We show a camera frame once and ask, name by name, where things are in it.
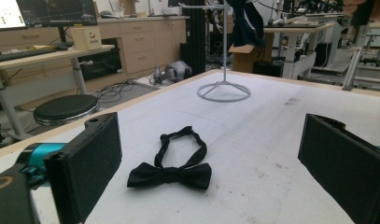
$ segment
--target desk leg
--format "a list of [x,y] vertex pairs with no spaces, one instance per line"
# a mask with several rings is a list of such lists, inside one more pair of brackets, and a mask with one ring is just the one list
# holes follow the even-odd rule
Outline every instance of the desk leg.
[[0,103],[4,109],[4,112],[6,112],[7,114],[7,118],[9,120],[9,123],[12,129],[14,130],[15,135],[12,137],[18,140],[23,140],[23,139],[31,137],[31,135],[26,133],[24,129],[22,128],[21,122],[19,121],[18,116],[16,115],[15,108],[11,104],[11,102],[9,101],[6,95],[6,88],[1,82],[1,79],[0,79]]
[[297,35],[289,35],[288,51],[286,52],[285,66],[283,68],[282,78],[296,78],[293,74],[294,72],[294,55],[297,47]]
[[87,94],[87,88],[85,87],[84,77],[82,76],[81,67],[77,58],[71,59],[71,64],[73,65],[73,73],[76,83],[79,88],[79,93]]

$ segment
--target person's arm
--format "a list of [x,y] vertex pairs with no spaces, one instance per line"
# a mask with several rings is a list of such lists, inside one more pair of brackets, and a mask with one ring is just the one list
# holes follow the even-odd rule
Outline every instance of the person's arm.
[[[367,0],[344,0],[344,14],[352,16],[353,13],[355,13],[358,9],[359,5],[363,4],[366,1]],[[380,0],[375,0],[370,20],[380,22]]]

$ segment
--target bow tie strap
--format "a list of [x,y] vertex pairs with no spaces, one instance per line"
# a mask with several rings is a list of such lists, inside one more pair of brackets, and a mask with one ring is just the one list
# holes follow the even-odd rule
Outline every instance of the bow tie strap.
[[[201,147],[190,157],[186,164],[178,168],[164,168],[162,166],[162,160],[169,146],[170,138],[182,137],[184,135],[192,135]],[[188,126],[177,133],[161,135],[161,141],[161,149],[155,156],[155,167],[143,162],[133,169],[129,174],[128,188],[179,182],[198,189],[207,189],[209,187],[212,169],[207,163],[196,165],[204,159],[207,153],[206,143],[202,141],[199,134],[194,132],[191,126]]]

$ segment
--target gray metal stand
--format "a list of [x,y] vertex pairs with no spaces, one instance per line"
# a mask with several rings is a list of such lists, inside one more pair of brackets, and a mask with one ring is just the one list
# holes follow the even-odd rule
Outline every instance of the gray metal stand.
[[[224,5],[218,5],[218,6],[191,6],[191,7],[189,7],[189,6],[186,6],[186,5],[181,4],[181,3],[179,3],[179,5],[183,8],[201,8],[203,10],[219,9],[219,8],[224,9],[224,32],[223,32],[223,41],[222,41],[223,51],[224,51],[223,52],[223,55],[224,55],[223,56],[224,57],[224,59],[223,59],[224,77],[223,77],[222,81],[216,82],[214,84],[207,84],[207,85],[202,86],[198,90],[198,95],[205,100],[214,101],[214,102],[222,102],[222,103],[236,102],[236,101],[241,101],[241,100],[245,100],[246,98],[248,98],[251,94],[251,91],[249,88],[227,81],[227,15],[228,15],[227,9],[230,6],[227,5],[226,1],[224,1]],[[219,98],[212,98],[212,97],[207,96],[207,94],[209,94],[211,91],[213,91],[217,87],[222,87],[222,86],[234,87],[237,90],[243,92],[244,95],[238,96],[236,98],[230,98],[230,99],[219,99]],[[209,89],[208,91],[203,92],[204,89],[209,88],[209,87],[212,87],[212,88]]]

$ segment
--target round stool seat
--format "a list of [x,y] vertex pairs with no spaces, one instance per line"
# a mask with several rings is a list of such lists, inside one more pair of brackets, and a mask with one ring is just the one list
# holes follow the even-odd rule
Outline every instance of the round stool seat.
[[97,98],[92,95],[69,95],[38,106],[33,117],[41,125],[60,125],[83,118],[98,109]]

